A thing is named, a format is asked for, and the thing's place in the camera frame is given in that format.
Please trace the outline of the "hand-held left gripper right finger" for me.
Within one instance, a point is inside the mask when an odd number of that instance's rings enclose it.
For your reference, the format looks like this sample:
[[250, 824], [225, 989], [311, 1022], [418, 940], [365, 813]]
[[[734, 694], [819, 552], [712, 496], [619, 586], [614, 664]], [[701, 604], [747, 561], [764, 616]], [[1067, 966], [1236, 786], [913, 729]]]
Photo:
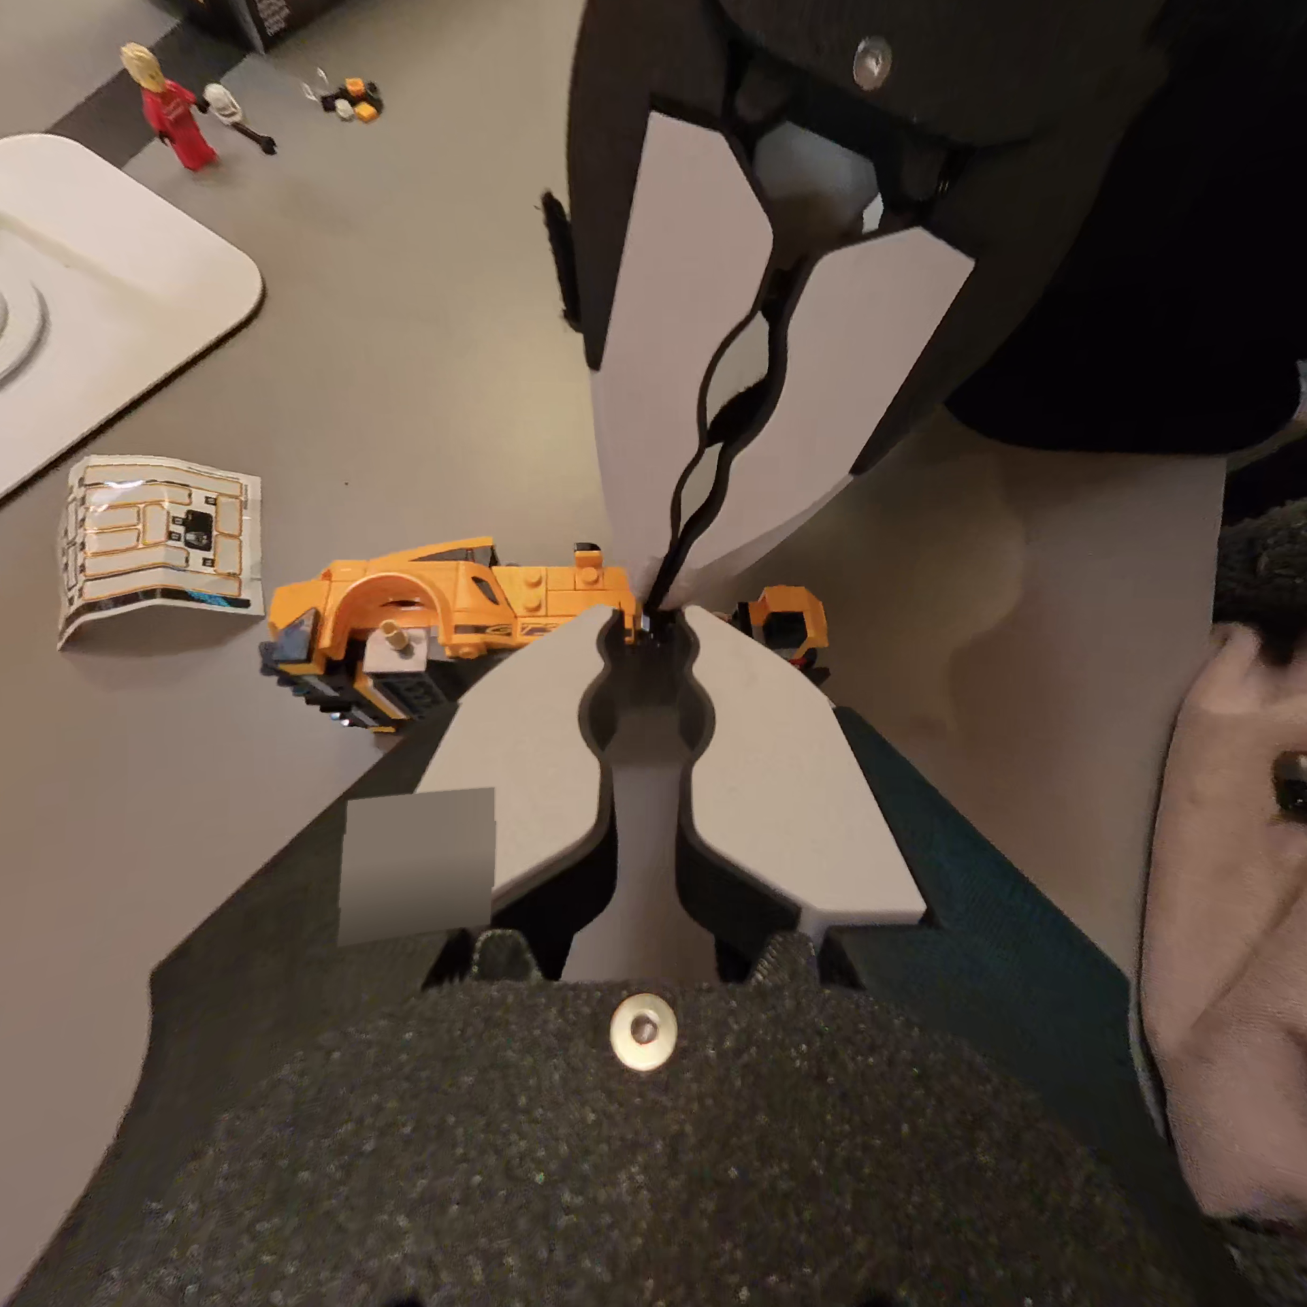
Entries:
[[677, 625], [677, 891], [715, 937], [913, 926], [924, 900], [841, 729], [798, 668], [704, 608]]

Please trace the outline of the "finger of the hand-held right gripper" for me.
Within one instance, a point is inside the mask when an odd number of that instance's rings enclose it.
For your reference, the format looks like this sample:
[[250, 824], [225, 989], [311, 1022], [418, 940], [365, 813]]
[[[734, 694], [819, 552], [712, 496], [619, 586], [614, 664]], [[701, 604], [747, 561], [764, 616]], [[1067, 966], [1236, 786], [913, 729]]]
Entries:
[[645, 599], [673, 547], [677, 485], [700, 448], [700, 399], [753, 316], [774, 233], [727, 136], [647, 116], [592, 424], [608, 561]]
[[918, 225], [812, 263], [776, 324], [759, 416], [724, 442], [680, 533], [666, 606], [753, 564], [850, 483], [972, 266]]

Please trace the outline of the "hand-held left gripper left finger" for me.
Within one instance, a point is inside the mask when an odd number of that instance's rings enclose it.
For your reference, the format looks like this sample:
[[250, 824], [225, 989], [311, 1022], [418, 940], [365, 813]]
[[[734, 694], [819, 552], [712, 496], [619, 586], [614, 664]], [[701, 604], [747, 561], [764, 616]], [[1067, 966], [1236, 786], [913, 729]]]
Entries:
[[603, 832], [608, 782], [583, 707], [608, 675], [606, 604], [514, 652], [460, 701], [415, 793], [495, 793], [491, 906], [501, 910], [581, 857]]

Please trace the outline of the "orange toy brick car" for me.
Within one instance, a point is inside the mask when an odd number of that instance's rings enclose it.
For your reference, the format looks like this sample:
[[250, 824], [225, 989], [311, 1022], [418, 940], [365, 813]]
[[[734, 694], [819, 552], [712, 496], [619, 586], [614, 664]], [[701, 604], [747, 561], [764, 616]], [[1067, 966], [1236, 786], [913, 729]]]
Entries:
[[592, 543], [563, 565], [501, 564], [491, 536], [334, 561], [273, 593], [258, 670], [341, 727], [393, 735], [594, 606], [637, 642], [628, 575]]

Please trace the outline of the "person's right forearm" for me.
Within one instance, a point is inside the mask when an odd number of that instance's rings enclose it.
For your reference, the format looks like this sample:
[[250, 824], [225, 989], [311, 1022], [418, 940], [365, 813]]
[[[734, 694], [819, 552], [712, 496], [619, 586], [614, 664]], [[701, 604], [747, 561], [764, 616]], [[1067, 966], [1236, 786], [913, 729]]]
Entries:
[[1063, 266], [945, 400], [1037, 450], [1230, 456], [1296, 413], [1305, 2], [1167, 2], [1167, 79]]

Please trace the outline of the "black toy set box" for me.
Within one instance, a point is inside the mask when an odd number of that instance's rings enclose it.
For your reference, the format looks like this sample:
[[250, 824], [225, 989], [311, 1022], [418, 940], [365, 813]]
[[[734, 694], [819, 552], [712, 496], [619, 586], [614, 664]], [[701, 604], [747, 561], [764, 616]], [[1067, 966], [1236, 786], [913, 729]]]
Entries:
[[267, 54], [342, 2], [156, 2], [156, 7], [247, 52]]

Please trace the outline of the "sticker sheet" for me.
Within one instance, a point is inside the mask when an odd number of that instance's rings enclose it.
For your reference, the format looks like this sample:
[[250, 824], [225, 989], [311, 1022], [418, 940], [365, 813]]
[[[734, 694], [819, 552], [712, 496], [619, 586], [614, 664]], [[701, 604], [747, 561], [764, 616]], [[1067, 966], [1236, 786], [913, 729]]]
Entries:
[[265, 613], [262, 480], [163, 456], [88, 456], [58, 529], [56, 650], [146, 608]]

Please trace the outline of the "red toy minifigure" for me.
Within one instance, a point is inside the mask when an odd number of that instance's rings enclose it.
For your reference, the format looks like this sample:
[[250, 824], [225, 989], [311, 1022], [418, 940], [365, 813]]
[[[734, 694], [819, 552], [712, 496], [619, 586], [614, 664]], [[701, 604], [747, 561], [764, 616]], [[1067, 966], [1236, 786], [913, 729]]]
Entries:
[[123, 44], [120, 63], [139, 88], [144, 118], [154, 136], [170, 149], [178, 163], [187, 171], [202, 171], [218, 160], [216, 150], [204, 140], [193, 121], [196, 110], [206, 110], [200, 101], [170, 81], [154, 52], [144, 44]]

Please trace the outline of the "white book stand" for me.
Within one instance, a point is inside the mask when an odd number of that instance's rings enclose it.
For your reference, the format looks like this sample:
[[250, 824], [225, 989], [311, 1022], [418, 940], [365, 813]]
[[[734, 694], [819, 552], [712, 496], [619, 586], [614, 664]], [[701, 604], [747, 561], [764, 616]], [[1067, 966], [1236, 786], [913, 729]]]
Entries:
[[253, 259], [85, 145], [2, 140], [2, 494], [238, 332]]

